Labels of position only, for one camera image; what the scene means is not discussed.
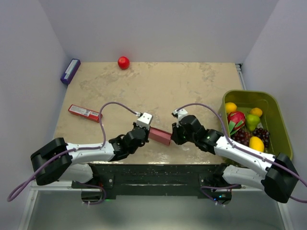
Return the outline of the pink paper box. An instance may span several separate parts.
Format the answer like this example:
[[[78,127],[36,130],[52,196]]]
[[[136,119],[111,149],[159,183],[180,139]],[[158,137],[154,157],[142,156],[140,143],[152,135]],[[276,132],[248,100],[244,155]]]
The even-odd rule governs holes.
[[[164,144],[166,146],[169,146],[171,143],[171,135],[172,134],[169,132],[166,132],[164,130],[155,127],[151,127],[149,132],[149,139]]]

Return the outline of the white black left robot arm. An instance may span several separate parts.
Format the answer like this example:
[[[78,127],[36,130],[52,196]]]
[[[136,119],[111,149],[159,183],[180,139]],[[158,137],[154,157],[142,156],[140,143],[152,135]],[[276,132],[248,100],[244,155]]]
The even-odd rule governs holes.
[[[71,166],[93,161],[120,161],[149,142],[150,124],[133,123],[133,129],[98,144],[71,144],[56,138],[30,157],[34,178],[40,186],[58,181]]]

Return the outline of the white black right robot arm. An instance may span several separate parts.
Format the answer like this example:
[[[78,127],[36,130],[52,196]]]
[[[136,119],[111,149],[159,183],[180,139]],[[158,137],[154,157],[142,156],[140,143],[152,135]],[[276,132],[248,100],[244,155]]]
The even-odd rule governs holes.
[[[253,150],[223,133],[206,129],[194,115],[185,110],[174,111],[176,122],[172,124],[171,139],[182,145],[193,143],[201,151],[228,158],[242,165],[225,166],[217,173],[214,184],[225,188],[229,184],[247,185],[263,190],[270,198],[287,203],[298,182],[298,173],[290,158],[279,153],[272,154]]]

